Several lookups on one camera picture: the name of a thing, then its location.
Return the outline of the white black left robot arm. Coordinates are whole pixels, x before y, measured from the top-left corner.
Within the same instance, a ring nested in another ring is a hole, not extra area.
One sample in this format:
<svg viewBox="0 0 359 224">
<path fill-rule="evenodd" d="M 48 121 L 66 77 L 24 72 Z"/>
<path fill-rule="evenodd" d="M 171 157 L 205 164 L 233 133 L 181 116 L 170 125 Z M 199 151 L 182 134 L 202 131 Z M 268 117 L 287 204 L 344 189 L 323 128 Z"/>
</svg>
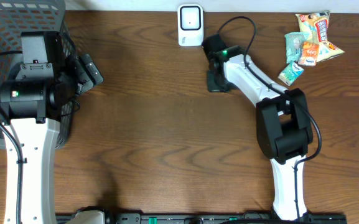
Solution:
<svg viewBox="0 0 359 224">
<path fill-rule="evenodd" d="M 7 149 L 5 223 L 56 223 L 54 157 L 62 109 L 103 82 L 88 54 L 65 55 L 59 32 L 23 32 L 23 60 L 0 86 Z"/>
</svg>

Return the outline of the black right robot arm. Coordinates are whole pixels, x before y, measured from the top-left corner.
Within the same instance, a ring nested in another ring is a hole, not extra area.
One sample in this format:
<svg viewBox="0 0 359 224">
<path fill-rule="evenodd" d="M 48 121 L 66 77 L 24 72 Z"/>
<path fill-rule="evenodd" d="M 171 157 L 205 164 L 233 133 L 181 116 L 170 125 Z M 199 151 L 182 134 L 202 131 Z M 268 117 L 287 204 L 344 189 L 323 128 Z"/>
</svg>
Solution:
<svg viewBox="0 0 359 224">
<path fill-rule="evenodd" d="M 307 212 L 301 160 L 313 141 L 305 95 L 270 79 L 239 46 L 203 50 L 215 84 L 212 91 L 235 86 L 256 108 L 257 142 L 273 168 L 274 214 L 281 220 L 300 220 Z"/>
</svg>

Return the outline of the orange tissue pack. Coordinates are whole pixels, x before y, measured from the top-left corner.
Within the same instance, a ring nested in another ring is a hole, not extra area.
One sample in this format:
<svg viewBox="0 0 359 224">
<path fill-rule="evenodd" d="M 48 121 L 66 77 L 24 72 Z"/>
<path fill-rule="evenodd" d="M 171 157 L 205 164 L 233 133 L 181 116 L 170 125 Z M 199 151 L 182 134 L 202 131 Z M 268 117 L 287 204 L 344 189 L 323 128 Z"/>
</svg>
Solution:
<svg viewBox="0 0 359 224">
<path fill-rule="evenodd" d="M 305 41 L 302 45 L 302 52 L 298 64 L 303 66 L 315 66 L 318 54 L 319 44 Z"/>
</svg>

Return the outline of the green tissue pack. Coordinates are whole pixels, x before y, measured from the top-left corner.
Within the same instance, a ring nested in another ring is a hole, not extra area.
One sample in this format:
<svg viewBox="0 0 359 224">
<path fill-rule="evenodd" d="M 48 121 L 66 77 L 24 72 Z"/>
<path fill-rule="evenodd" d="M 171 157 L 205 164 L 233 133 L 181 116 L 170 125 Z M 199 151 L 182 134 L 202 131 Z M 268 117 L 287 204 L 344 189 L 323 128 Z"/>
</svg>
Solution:
<svg viewBox="0 0 359 224">
<path fill-rule="evenodd" d="M 291 86 L 295 80 L 304 72 L 304 69 L 297 63 L 291 62 L 287 67 L 279 74 L 278 79 L 284 82 L 287 86 Z"/>
</svg>

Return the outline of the mint green snack pouch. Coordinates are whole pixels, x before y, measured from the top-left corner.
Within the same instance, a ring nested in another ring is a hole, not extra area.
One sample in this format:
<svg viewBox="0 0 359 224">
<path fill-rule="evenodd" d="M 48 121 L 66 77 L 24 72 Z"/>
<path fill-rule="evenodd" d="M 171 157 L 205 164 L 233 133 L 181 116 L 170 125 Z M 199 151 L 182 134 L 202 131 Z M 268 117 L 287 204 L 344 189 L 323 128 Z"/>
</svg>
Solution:
<svg viewBox="0 0 359 224">
<path fill-rule="evenodd" d="M 307 32 L 291 32 L 284 36 L 286 40 L 286 63 L 296 62 L 300 59 L 303 43 L 308 37 Z"/>
</svg>

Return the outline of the yellow white snack bag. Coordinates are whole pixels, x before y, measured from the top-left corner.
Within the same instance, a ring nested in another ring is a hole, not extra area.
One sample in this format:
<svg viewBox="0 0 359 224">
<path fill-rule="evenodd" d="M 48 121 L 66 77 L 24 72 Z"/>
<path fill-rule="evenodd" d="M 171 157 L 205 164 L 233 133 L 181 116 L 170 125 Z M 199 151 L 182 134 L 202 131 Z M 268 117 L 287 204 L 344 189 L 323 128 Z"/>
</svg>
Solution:
<svg viewBox="0 0 359 224">
<path fill-rule="evenodd" d="M 308 32 L 307 41 L 319 44 L 317 62 L 329 60 L 343 54 L 344 51 L 328 41 L 330 11 L 296 14 L 301 32 Z"/>
</svg>

